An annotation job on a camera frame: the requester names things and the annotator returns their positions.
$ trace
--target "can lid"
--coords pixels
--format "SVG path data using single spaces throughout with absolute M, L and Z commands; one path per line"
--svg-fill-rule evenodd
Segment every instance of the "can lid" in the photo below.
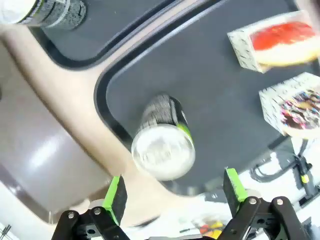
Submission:
M 32 10 L 37 0 L 0 0 L 0 23 L 16 24 Z
M 138 167 L 160 181 L 185 175 L 193 166 L 196 156 L 189 135 L 169 124 L 141 130 L 133 140 L 131 153 Z

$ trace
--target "black cable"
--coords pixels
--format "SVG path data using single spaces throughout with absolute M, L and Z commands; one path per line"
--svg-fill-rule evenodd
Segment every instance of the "black cable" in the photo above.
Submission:
M 253 167 L 250 170 L 251 178 L 259 183 L 269 183 L 273 180 L 276 180 L 277 178 L 281 177 L 283 174 L 285 174 L 287 171 L 289 171 L 290 169 L 294 168 L 297 165 L 296 158 L 300 159 L 303 156 L 304 152 L 307 149 L 307 145 L 308 145 L 308 140 L 304 139 L 302 141 L 298 155 L 296 155 L 294 152 L 280 151 L 280 152 L 291 153 L 292 156 L 294 157 L 294 161 L 274 174 L 265 174 L 260 170 L 260 166 L 264 165 L 265 162 L 263 164 L 257 164 L 255 167 Z

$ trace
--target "black tray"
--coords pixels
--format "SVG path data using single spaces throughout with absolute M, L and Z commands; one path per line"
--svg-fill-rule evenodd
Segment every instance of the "black tray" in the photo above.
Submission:
M 58 65 L 84 69 L 100 63 L 143 27 L 182 0 L 84 0 L 87 15 L 72 31 L 30 28 Z
M 320 74 L 318 61 L 273 68 L 265 74 L 244 69 L 227 33 L 296 10 L 294 0 L 202 3 L 100 76 L 94 96 L 100 118 L 130 149 L 144 107 L 153 96 L 165 92 L 177 98 L 196 160 L 186 175 L 162 183 L 183 195 L 213 190 L 222 183 L 225 167 L 242 172 L 266 158 L 275 143 L 281 148 L 280 133 L 263 118 L 259 90 L 303 72 Z M 288 158 L 293 152 L 290 146 Z

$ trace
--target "paper food container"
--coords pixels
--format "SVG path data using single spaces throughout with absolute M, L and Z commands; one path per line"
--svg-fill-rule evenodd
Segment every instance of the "paper food container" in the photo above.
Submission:
M 320 136 L 320 77 L 304 72 L 259 92 L 263 117 L 283 135 Z
M 320 35 L 305 11 L 279 14 L 227 35 L 241 67 L 261 73 L 312 61 L 320 54 Z

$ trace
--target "screw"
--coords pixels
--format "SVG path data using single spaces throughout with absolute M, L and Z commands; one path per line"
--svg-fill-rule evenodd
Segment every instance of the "screw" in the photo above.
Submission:
M 284 204 L 284 201 L 282 201 L 282 199 L 279 198 L 276 200 L 276 204 L 282 205 L 282 204 Z
M 70 218 L 70 219 L 73 219 L 74 216 L 75 216 L 75 214 L 74 214 L 73 212 L 70 212 L 70 213 L 68 214 L 68 218 Z
M 250 198 L 250 199 L 249 199 L 249 203 L 252 204 L 252 205 L 254 205 L 254 204 L 257 203 L 257 200 L 255 200 L 254 198 Z
M 101 213 L 101 209 L 100 208 L 96 208 L 94 211 L 95 215 L 99 215 Z

